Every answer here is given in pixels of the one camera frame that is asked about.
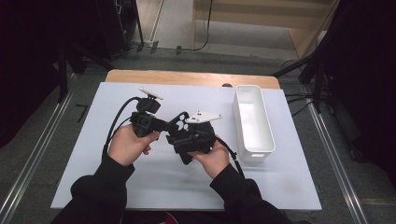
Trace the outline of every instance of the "person's left hand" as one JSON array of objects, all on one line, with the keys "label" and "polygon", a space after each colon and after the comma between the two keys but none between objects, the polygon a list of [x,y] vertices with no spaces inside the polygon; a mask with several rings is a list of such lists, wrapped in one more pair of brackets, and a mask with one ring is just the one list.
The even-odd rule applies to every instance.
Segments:
[{"label": "person's left hand", "polygon": [[114,161],[123,166],[129,166],[142,154],[148,155],[151,147],[150,143],[157,140],[160,133],[149,133],[144,137],[137,137],[132,124],[120,127],[111,141],[107,154]]}]

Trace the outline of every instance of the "white container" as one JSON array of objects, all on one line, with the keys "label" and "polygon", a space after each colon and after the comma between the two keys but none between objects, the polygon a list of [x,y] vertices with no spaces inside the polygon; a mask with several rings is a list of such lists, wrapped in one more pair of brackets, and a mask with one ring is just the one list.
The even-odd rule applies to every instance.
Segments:
[{"label": "white container", "polygon": [[250,85],[237,86],[233,113],[239,158],[242,161],[263,161],[276,146],[262,98],[262,89]]}]

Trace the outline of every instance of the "gray floor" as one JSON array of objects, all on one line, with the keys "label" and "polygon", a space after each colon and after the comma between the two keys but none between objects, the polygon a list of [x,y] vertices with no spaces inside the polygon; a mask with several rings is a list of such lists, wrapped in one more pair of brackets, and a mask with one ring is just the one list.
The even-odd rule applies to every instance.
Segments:
[{"label": "gray floor", "polygon": [[[176,6],[176,4],[166,5],[166,3],[172,3],[172,1],[166,0],[164,8]],[[164,25],[160,25],[155,35],[159,43],[169,41],[166,40],[168,37],[165,37],[169,34],[164,32],[163,27]],[[212,48],[213,45],[216,45],[212,43],[210,48],[214,51],[182,52],[180,55],[176,55],[176,51],[171,50],[171,48],[174,48],[172,46],[184,45],[184,42],[181,40],[177,42],[179,39],[174,39],[176,42],[171,43],[169,41],[168,44],[163,44],[164,48],[170,49],[157,49],[154,54],[150,53],[150,49],[144,49],[141,52],[131,50],[128,54],[120,56],[111,63],[119,69],[212,72],[257,76],[271,74],[280,69],[282,65],[285,66],[286,64],[283,64],[285,61],[296,58],[295,52],[290,53],[289,50],[283,51],[284,54],[282,54],[281,50],[276,49],[278,45],[271,47],[275,50],[273,51],[274,54],[270,53],[271,50],[267,50],[265,54],[258,56],[256,52],[262,52],[264,49],[255,49],[257,51],[251,51],[255,53],[249,54],[248,49],[239,48],[237,42],[228,44],[234,44],[233,48],[220,45],[218,45],[218,48]],[[282,46],[290,45],[290,39],[287,36],[278,40],[285,41]],[[107,73],[105,69],[95,63],[87,62],[87,65],[88,69],[84,76],[79,76],[64,116],[49,141],[46,152],[38,164],[10,223],[49,223],[58,213],[58,211],[50,209],[50,203],[83,125],[83,120],[78,121],[81,116],[85,119],[83,107],[76,105],[89,106],[91,104],[99,83],[105,80]],[[279,79],[281,88],[285,93],[303,91],[296,78],[299,73],[300,70],[297,69]],[[28,160],[35,143],[57,105],[57,97],[58,90],[55,90],[29,118],[13,141],[0,149],[0,202],[3,203],[6,199],[8,191]],[[290,104],[290,113],[299,110],[305,104],[305,101]],[[386,174],[374,164],[358,163],[351,159],[348,143],[337,120],[328,113],[325,104],[322,104],[322,106],[322,116],[369,222],[378,224],[396,223],[396,191],[389,183]],[[354,223],[309,108],[303,110],[293,119],[311,175],[317,185],[323,210],[319,212],[285,211],[286,214],[292,220],[305,219],[318,224]]]}]

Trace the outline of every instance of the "black jacket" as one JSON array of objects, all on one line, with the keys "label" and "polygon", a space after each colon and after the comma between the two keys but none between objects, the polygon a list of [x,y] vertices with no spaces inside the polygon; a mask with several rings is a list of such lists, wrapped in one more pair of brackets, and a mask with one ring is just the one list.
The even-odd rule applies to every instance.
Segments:
[{"label": "black jacket", "polygon": [[[133,172],[132,165],[124,167],[106,156],[94,175],[73,184],[73,199],[52,223],[120,223],[126,206],[125,183]],[[231,164],[210,187],[224,200],[230,223],[291,223],[262,199],[254,180],[244,179]]]}]

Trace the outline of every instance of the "person's right hand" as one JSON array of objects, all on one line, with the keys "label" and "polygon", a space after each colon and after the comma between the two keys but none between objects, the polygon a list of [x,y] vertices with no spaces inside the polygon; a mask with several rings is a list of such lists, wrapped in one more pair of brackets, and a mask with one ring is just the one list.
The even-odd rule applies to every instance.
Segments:
[{"label": "person's right hand", "polygon": [[212,150],[208,153],[197,151],[190,152],[189,154],[204,166],[205,171],[210,177],[212,177],[212,179],[214,179],[230,163],[228,150],[219,141],[215,142]]}]

